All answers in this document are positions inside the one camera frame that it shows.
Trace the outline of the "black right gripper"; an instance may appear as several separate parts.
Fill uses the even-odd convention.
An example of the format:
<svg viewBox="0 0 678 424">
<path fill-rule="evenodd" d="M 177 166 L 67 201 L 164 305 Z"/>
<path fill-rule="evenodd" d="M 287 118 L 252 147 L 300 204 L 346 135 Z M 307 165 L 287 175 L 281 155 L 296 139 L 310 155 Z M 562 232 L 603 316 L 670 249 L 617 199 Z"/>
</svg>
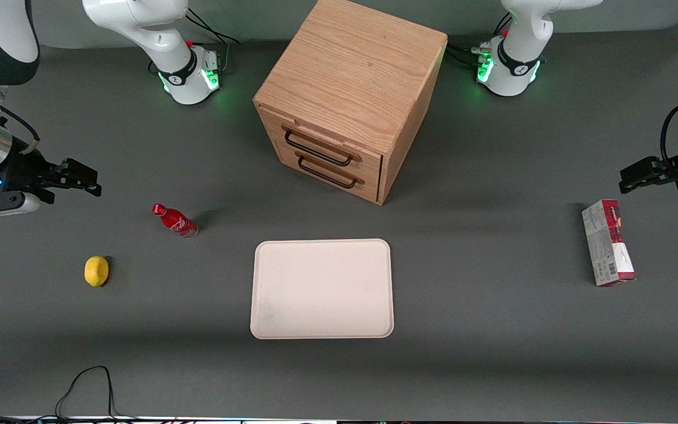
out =
<svg viewBox="0 0 678 424">
<path fill-rule="evenodd" d="M 56 166 L 40 152 L 11 153 L 0 164 L 0 190 L 24 191 L 49 205 L 55 201 L 55 194 L 49 190 L 54 188 L 51 183 L 59 182 L 58 187 L 64 190 L 82 190 L 100 197 L 102 186 L 97 179 L 98 172 L 80 161 L 67 158 Z"/>
</svg>

